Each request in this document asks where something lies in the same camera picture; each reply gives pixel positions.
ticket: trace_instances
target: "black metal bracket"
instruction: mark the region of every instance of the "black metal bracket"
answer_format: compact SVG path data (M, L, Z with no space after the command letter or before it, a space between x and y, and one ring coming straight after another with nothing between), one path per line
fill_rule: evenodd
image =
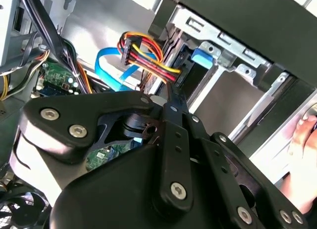
M224 228L307 228L300 212L249 159L223 134L209 137L202 122L188 112L179 90L167 87L169 99L163 107L135 91L31 100L22 112L20 137L67 164L83 161L89 150L104 145L144 139L139 151L156 152L151 202L168 222L182 220L195 204L191 168L195 160L209 173L204 180L213 185L209 190L214 197L206 204L216 205ZM41 117L46 108L59 117ZM83 126L87 135L71 135L74 124ZM287 222L283 213L300 215L303 224L295 219Z

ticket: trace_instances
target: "silver metal chassis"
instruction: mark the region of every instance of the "silver metal chassis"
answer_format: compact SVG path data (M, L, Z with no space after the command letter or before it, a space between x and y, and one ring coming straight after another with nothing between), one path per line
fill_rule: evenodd
M4 65L18 0L0 0L0 66Z

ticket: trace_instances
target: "red wire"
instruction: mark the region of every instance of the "red wire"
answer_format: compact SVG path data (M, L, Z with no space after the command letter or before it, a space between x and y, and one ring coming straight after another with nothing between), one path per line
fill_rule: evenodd
M159 68L157 68L156 65L154 65L154 64L152 64L152 63L150 63L150 62L147 62L146 60L144 60L144 59L142 59L142 58L139 58L136 54L131 53L131 56L134 57L137 61L139 61L139 62L141 62L141 63L143 63L143 64L145 64L145 65L149 65L149 66L151 67L151 69L153 69L153 70L155 70L157 73L159 73L159 74L161 74L161 75L163 75L163 76L169 78L170 80L172 80L172 81L175 81L175 80L176 80L176 78L175 78L173 75L170 75L170 74L168 74L168 73L163 72L162 70L160 70Z

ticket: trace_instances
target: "electronic component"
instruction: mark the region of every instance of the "electronic component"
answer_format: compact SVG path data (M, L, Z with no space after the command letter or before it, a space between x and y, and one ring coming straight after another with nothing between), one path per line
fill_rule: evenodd
M81 93L78 83L74 82L72 74L55 62L47 61L42 66L36 90L40 96L60 96L76 92Z
M131 58L130 54L132 51L132 45L135 44L138 48L140 48L141 43L142 43L141 37L137 37L137 36L128 37L125 40L124 50L121 57L121 63L123 63L124 65L128 65L129 64L128 60Z
M68 81L68 83L72 84L74 82L74 79L69 77L67 81Z
M92 151L86 158L86 169L91 171L98 168L108 161L118 157L120 154L129 151L130 146L130 143L126 145L113 145Z
M64 89L64 90L68 90L69 89L69 85L65 84L65 83L62 83L61 88Z

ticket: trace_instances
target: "screw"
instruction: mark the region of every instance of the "screw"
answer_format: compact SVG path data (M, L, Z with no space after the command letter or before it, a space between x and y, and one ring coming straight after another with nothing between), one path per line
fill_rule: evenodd
M41 111L41 117L49 121L54 121L59 118L59 113L54 109L43 109Z
M199 122L199 119L198 119L198 117L196 117L196 116L192 116L192 120L193 120L194 122Z
M81 125L72 125L69 128L69 133L76 138L84 138L87 136L87 130Z
M149 103L149 100L147 100L146 98L141 98L141 101L148 104Z
M184 200L186 198L186 190L180 183L174 182L170 186L170 191L179 200Z
M177 108L176 108L176 107L170 106L170 108L171 108L174 112L177 112Z
M220 138L220 140L223 141L223 142L226 142L226 141L227 141L227 139L226 139L223 135L220 135L219 138Z
M292 219L290 218L290 216L284 212L283 210L279 211L280 215L282 216L282 218L284 219L285 222L287 222L288 224L292 223Z
M284 76L280 77L279 81L280 82L284 82L285 81L285 77Z
M293 211L292 214L293 214L293 217L295 218L295 220L296 220L299 224L304 224L303 219L298 215L297 212L294 212L294 211Z
M248 212L248 210L246 210L243 207L238 207L237 209L239 217L248 225L250 225L252 223L252 217L250 215L250 213Z

